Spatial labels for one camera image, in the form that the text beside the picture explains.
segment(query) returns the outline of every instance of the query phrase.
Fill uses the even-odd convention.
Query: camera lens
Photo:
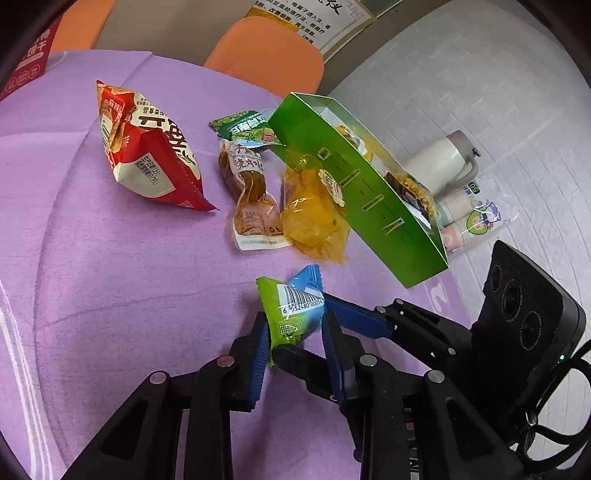
[[[492,291],[499,290],[499,287],[501,286],[501,268],[498,265],[492,267],[489,281],[491,282]]]
[[[511,280],[503,292],[503,312],[507,320],[512,322],[519,313],[521,307],[521,288],[514,280]]]
[[[526,350],[532,350],[540,340],[542,320],[536,312],[529,312],[521,324],[521,346]]]

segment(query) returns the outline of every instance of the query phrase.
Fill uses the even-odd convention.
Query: purple tablecloth
[[[218,212],[115,183],[97,79],[140,91],[180,125]],[[177,375],[227,352],[261,308],[257,277],[286,280],[311,262],[292,248],[241,254],[228,235],[235,202],[207,122],[278,104],[220,73],[120,51],[69,53],[0,102],[0,430],[34,479],[61,477],[151,371]],[[265,154],[276,193],[281,167]],[[450,273],[405,290],[355,234],[347,253],[345,265],[322,264],[326,291],[371,308],[402,297],[467,324]],[[321,352],[320,336],[306,346]],[[425,370],[390,343],[368,348]],[[276,369],[256,410],[232,415],[232,436],[239,480],[359,478],[338,409]]]

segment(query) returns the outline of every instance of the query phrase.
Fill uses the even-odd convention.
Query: chair backrest
[[[256,16],[233,24],[203,66],[282,98],[315,93],[324,73],[317,48],[278,21]]]
[[[61,19],[51,51],[94,48],[115,0],[77,0]]]

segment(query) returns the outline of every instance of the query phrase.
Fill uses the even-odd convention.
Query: wrapper
[[[387,172],[385,178],[407,205],[420,212],[422,218],[418,218],[423,222],[426,220],[426,226],[429,227],[430,222],[437,220],[437,209],[433,197],[422,183],[406,172],[394,174]]]
[[[369,144],[366,144],[363,140],[361,140],[346,125],[337,125],[335,127],[335,130],[338,133],[340,133],[343,137],[345,137],[347,142],[353,145],[365,160],[371,163],[374,154],[371,151],[371,147],[369,146]]]
[[[219,167],[237,199],[232,218],[236,246],[243,251],[289,247],[279,207],[267,192],[261,156],[236,142],[221,140]]]
[[[320,328],[324,295],[317,264],[308,265],[286,284],[261,277],[256,286],[269,321],[271,349],[285,343],[298,345]]]
[[[251,150],[281,145],[267,119],[255,110],[212,120],[209,125],[220,137],[237,142]]]
[[[287,167],[281,214],[284,235],[312,258],[346,261],[345,246],[351,227],[345,219],[345,201],[339,185],[309,155],[300,156],[301,169]]]
[[[493,175],[475,179],[437,204],[441,240],[448,254],[498,238],[519,211]]]
[[[216,210],[180,128],[140,93],[97,81],[100,132],[115,180],[159,202]]]

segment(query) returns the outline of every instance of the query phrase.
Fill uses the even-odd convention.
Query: thermos handle
[[[452,180],[445,185],[445,192],[448,193],[451,190],[461,189],[464,185],[470,183],[472,180],[476,178],[478,175],[478,162],[474,155],[470,155],[468,158],[468,163],[472,165],[472,168],[468,173],[466,173],[461,179]]]

